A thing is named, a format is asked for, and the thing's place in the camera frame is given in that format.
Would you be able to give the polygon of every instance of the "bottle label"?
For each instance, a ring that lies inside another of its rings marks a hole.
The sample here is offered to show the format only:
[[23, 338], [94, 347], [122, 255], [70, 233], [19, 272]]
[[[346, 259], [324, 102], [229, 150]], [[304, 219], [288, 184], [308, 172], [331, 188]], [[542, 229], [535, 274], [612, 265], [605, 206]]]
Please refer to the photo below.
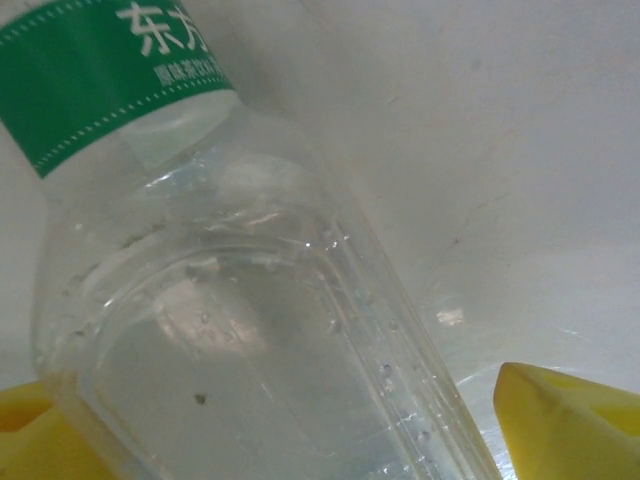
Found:
[[232, 88], [179, 0], [56, 0], [0, 29], [0, 118], [41, 177], [136, 118]]

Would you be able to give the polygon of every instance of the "yellow object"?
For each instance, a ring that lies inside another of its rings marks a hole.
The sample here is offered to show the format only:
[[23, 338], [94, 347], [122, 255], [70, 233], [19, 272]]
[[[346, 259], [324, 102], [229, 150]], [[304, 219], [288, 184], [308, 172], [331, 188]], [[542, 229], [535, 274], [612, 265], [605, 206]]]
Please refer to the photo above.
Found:
[[640, 480], [640, 395], [506, 363], [493, 401], [519, 480]]
[[0, 392], [0, 480], [115, 480], [40, 383]]

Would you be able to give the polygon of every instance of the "white background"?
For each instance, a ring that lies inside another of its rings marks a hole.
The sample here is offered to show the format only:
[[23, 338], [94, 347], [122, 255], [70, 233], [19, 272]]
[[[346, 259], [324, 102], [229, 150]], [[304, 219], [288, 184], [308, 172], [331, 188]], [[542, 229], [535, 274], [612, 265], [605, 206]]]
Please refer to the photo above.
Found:
[[[244, 98], [298, 118], [351, 172], [505, 478], [502, 362], [640, 391], [638, 2], [185, 3]], [[44, 208], [0, 147], [7, 387], [31, 378]]]

